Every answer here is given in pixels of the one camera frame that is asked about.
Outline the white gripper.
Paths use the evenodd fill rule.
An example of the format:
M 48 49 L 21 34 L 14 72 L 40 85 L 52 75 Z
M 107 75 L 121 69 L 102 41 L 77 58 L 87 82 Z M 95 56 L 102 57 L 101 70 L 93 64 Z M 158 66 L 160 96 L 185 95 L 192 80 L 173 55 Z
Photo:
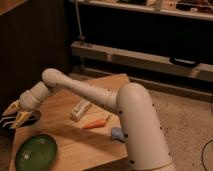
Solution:
M 19 128 L 31 116 L 30 111 L 35 111 L 40 107 L 41 103 L 33 96 L 30 90 L 23 92 L 19 101 L 12 102 L 9 107 L 3 112 L 3 116 L 12 115 L 19 111 L 20 107 L 26 111 L 19 111 L 15 117 L 15 121 L 11 124 L 11 129 Z

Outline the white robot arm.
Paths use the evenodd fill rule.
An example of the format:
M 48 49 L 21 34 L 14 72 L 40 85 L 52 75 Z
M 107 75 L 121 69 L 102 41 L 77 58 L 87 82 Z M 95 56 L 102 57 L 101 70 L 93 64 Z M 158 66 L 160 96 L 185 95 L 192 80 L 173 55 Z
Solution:
M 138 83 L 127 82 L 113 91 L 48 68 L 42 72 L 38 83 L 24 91 L 3 112 L 5 116 L 16 116 L 11 127 L 20 127 L 57 89 L 67 89 L 119 116 L 133 171 L 176 171 L 152 98 Z

